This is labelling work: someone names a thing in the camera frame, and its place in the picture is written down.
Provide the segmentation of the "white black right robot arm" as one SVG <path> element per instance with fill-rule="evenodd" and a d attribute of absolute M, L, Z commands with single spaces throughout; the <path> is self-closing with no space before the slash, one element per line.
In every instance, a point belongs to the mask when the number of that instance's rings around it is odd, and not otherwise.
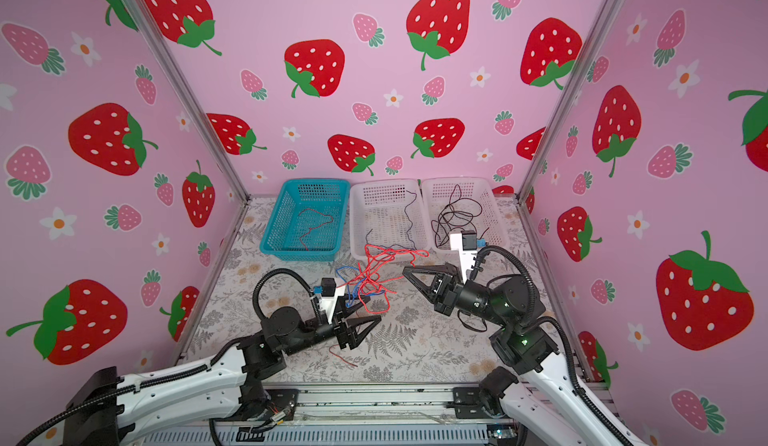
<path fill-rule="evenodd" d="M 489 288 L 475 278 L 492 253 L 518 272 Z M 502 364 L 480 383 L 481 402 L 491 415 L 517 421 L 547 445 L 642 444 L 581 380 L 567 334 L 545 315 L 531 275 L 511 252 L 485 246 L 467 274 L 446 263 L 406 266 L 403 275 L 436 312 L 463 312 L 497 325 L 489 341 Z"/>

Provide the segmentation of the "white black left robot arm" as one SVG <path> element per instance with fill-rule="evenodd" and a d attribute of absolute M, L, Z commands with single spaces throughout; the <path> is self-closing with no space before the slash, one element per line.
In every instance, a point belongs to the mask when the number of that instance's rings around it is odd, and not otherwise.
<path fill-rule="evenodd" d="M 259 296 L 268 280 L 288 276 L 296 280 L 310 300 L 314 316 L 301 317 L 284 306 L 265 315 Z M 332 278 L 311 287 L 298 273 L 278 268 L 266 273 L 252 293 L 260 331 L 225 343 L 214 355 L 158 371 L 120 376 L 116 368 L 95 372 L 67 404 L 20 439 L 29 445 L 53 427 L 61 427 L 65 445 L 129 445 L 154 432 L 206 420 L 243 421 L 267 411 L 258 426 L 276 427 L 287 411 L 276 408 L 263 387 L 265 379 L 286 367 L 289 355 L 326 341 L 340 348 L 357 348 L 381 322 L 379 315 L 357 316 L 368 298 L 349 304 L 344 287 Z"/>

